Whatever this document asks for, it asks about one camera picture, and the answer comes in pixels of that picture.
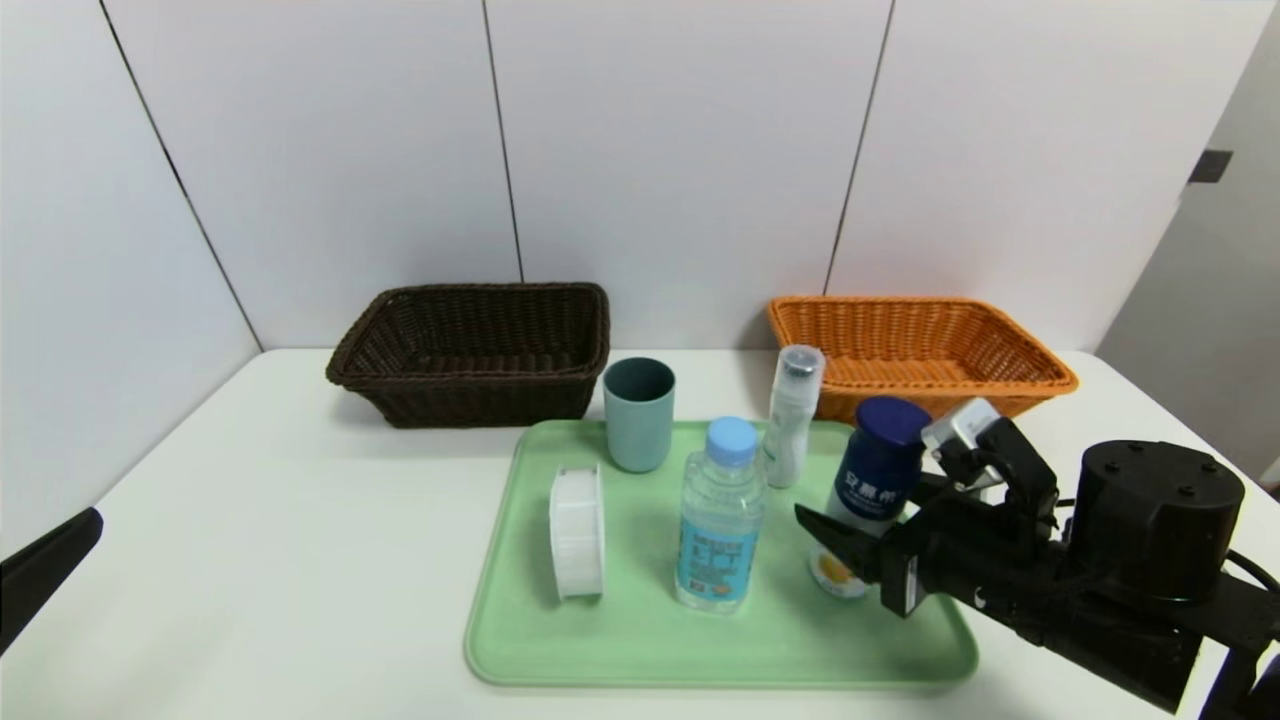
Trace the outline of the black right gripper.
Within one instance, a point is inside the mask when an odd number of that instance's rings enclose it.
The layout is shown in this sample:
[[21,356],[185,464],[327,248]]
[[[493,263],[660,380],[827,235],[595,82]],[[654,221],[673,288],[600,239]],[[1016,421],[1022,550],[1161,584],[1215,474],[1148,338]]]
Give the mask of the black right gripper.
[[908,495],[919,510],[883,538],[882,519],[841,502],[824,512],[795,503],[814,541],[809,571],[817,583],[881,583],[883,605],[901,618],[946,594],[1034,646],[1065,647],[1069,597],[1044,525],[1011,503],[986,503],[989,488],[988,477],[965,486],[923,471]]

